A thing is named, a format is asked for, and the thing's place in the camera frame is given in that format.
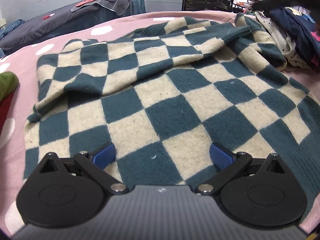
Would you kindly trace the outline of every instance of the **metal screw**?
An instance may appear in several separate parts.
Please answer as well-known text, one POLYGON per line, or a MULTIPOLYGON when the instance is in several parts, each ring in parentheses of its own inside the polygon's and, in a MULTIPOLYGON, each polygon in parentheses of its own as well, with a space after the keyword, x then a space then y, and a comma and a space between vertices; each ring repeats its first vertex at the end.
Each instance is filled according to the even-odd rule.
POLYGON ((213 186, 210 184, 201 184, 198 187, 198 190, 202 193, 210 193, 211 191, 213 191, 213 186))
POLYGON ((123 183, 115 183, 112 184, 110 188, 115 192, 123 192, 127 187, 123 183))

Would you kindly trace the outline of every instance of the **red cloth item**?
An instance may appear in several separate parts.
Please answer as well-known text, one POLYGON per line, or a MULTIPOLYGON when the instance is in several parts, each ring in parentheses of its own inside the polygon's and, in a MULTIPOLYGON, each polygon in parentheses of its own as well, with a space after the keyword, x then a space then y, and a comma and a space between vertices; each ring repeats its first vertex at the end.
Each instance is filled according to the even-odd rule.
POLYGON ((93 2, 93 1, 95 1, 95 0, 83 0, 82 2, 76 4, 75 7, 80 7, 86 3, 93 2))
POLYGON ((13 98, 14 92, 10 93, 6 98, 0 102, 0 134, 5 120, 7 119, 7 114, 10 108, 10 104, 13 98))
POLYGON ((48 18, 50 18, 51 16, 53 16, 53 15, 55 15, 55 13, 52 13, 52 14, 50 14, 50 15, 47 15, 47 16, 44 16, 42 19, 48 19, 48 18))

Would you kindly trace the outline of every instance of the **navy blue clothing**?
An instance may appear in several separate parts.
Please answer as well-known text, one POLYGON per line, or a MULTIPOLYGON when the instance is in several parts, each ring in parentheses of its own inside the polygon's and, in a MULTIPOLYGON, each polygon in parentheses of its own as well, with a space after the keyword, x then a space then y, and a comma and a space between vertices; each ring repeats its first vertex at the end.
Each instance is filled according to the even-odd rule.
POLYGON ((295 15, 290 9, 273 9, 269 12, 274 20, 296 42, 299 56, 317 73, 320 71, 320 37, 316 24, 304 14, 295 15))

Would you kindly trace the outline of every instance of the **green cloth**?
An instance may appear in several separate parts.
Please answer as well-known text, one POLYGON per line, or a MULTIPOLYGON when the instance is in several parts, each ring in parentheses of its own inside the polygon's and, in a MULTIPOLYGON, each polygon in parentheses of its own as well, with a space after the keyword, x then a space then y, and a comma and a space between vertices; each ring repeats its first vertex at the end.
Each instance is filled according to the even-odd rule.
POLYGON ((10 71, 0 73, 0 102, 15 91, 18 84, 19 79, 14 73, 10 71))

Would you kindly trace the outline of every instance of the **white polka dot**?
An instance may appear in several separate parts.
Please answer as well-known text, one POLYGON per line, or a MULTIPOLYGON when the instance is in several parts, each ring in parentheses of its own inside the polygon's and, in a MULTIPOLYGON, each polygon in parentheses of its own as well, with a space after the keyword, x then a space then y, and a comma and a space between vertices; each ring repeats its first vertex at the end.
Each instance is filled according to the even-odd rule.
POLYGON ((52 49, 54 46, 54 44, 48 44, 45 45, 43 48, 39 49, 36 53, 36 56, 39 56, 41 54, 44 54, 45 52, 49 51, 50 49, 52 49))
POLYGON ((5 146, 5 144, 9 141, 13 130, 15 127, 15 120, 13 118, 8 118, 4 121, 4 125, 2 127, 2 131, 0 134, 0 149, 5 146))
POLYGON ((172 21, 174 17, 153 18, 154 21, 172 21))
POLYGON ((0 59, 0 62, 5 62, 8 57, 10 57, 10 55, 0 59))
POLYGON ((95 36, 95 35, 103 35, 103 34, 111 32, 112 30, 113 29, 112 29, 112 27, 110 25, 102 26, 102 27, 94 28, 91 31, 91 35, 93 35, 93 36, 95 36))
POLYGON ((16 202, 13 202, 9 207, 7 213, 5 214, 4 221, 11 234, 14 234, 24 226, 24 222, 18 211, 16 202))
POLYGON ((0 73, 3 73, 9 66, 10 66, 10 63, 4 63, 0 65, 0 73))

